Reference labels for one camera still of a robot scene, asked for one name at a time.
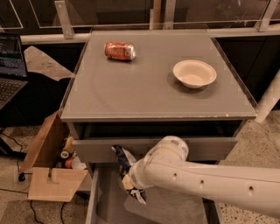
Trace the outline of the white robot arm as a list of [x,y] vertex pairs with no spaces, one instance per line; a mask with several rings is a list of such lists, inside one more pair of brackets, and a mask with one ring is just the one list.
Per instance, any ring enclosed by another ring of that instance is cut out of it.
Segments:
[[189,148],[177,136],[164,137],[140,160],[124,148],[115,153],[122,165],[124,188],[142,204],[146,202],[144,190],[158,186],[274,218],[280,216],[278,169],[188,162]]

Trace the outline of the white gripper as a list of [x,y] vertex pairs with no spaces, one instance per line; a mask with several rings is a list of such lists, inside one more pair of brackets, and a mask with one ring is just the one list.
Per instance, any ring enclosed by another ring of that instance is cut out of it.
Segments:
[[147,189],[152,187],[152,183],[146,178],[144,173],[145,164],[142,159],[135,162],[129,169],[129,175],[126,174],[122,179],[122,185],[126,190]]

